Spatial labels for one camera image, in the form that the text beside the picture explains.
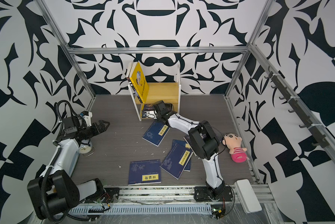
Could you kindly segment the small blue book yellow label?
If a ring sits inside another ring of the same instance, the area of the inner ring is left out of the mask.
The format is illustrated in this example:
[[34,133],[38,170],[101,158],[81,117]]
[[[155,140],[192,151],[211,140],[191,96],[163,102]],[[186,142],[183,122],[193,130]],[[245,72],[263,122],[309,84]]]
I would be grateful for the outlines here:
[[169,129],[170,127],[168,125],[154,121],[144,133],[142,139],[158,147],[165,138]]

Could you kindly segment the blue book front yellow label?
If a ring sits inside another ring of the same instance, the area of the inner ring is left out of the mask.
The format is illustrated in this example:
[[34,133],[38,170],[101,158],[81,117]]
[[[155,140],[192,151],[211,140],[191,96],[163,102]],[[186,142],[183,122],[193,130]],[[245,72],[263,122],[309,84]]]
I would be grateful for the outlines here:
[[128,185],[161,183],[161,161],[131,161],[129,166]]

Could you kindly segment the purple book with old man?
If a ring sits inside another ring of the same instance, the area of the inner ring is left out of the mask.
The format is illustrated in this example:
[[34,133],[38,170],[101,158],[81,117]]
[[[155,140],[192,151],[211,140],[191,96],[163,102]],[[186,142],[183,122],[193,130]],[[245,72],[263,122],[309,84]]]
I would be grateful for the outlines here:
[[[169,110],[173,110],[173,108],[174,108],[173,104],[166,103],[165,105],[166,105],[166,107]],[[142,109],[143,112],[145,112],[145,111],[154,111],[154,110],[155,110],[155,108],[154,108],[153,104],[146,104],[146,105],[143,106],[143,109]]]

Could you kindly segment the yellow cartoon cover book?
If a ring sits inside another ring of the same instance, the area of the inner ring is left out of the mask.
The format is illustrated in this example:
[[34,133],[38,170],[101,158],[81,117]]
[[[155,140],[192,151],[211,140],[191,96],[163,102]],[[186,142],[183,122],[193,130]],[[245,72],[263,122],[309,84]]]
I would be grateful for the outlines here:
[[146,103],[149,85],[139,62],[133,62],[127,80],[137,93],[140,103]]

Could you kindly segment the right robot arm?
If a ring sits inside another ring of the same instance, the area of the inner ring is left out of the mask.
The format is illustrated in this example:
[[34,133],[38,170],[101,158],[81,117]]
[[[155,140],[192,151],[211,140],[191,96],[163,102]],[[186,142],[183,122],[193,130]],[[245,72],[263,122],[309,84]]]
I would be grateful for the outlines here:
[[181,116],[168,109],[162,100],[156,102],[153,106],[159,122],[178,129],[189,136],[192,151],[202,159],[204,165],[208,196],[216,200],[224,192],[226,184],[222,178],[218,162],[220,141],[213,127],[205,120],[197,122]]

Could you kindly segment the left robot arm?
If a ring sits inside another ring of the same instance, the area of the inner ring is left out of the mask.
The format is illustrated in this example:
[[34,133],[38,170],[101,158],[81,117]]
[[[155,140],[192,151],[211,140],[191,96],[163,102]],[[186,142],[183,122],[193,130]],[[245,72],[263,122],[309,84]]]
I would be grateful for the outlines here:
[[86,200],[96,201],[105,193],[98,178],[76,185],[71,175],[80,155],[93,154],[91,139],[104,133],[110,122],[93,123],[91,112],[76,113],[66,100],[59,101],[55,110],[60,125],[53,141],[56,151],[50,164],[28,183],[27,189],[37,217],[59,224],[71,217],[71,209]]

